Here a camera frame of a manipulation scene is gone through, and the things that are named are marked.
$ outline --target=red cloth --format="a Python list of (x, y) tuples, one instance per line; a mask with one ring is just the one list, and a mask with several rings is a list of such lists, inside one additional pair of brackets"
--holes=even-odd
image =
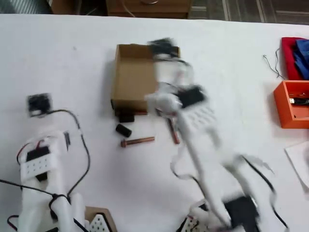
[(295, 59), (293, 56), (293, 51), (295, 49), (296, 40), (301, 40), (303, 38), (298, 37), (282, 37), (281, 45), (282, 51), (285, 59), (286, 73), (289, 80), (304, 80), (301, 74), (298, 72), (295, 66)]

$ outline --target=blue fabric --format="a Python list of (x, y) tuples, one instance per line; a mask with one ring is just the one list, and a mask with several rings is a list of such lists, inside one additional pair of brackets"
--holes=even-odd
[(309, 40), (296, 40), (293, 55), (299, 72), (305, 80), (309, 80)]

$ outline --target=wooden drawer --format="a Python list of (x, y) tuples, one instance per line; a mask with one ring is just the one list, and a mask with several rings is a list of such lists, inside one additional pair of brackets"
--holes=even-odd
[[(127, 12), (109, 13), (109, 16), (131, 17)], [(188, 18), (188, 13), (134, 13), (137, 18)]]
[(188, 13), (190, 7), (190, 0), (107, 0), (109, 15), (126, 12), (121, 1), (132, 13)]

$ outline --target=open cardboard box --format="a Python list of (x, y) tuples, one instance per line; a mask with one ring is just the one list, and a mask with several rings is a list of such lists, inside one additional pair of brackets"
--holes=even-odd
[(155, 64), (147, 45), (119, 44), (111, 95), (114, 110), (147, 111), (145, 95), (157, 90)]
[(290, 98), (309, 98), (309, 81), (282, 81), (274, 96), (282, 128), (309, 128), (309, 106), (290, 103)]

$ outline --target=orange container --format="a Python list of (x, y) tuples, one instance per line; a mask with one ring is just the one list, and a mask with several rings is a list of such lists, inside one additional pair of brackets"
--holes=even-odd
[(290, 98), (309, 98), (309, 81), (282, 81), (274, 95), (282, 128), (309, 128), (309, 106), (290, 103)]

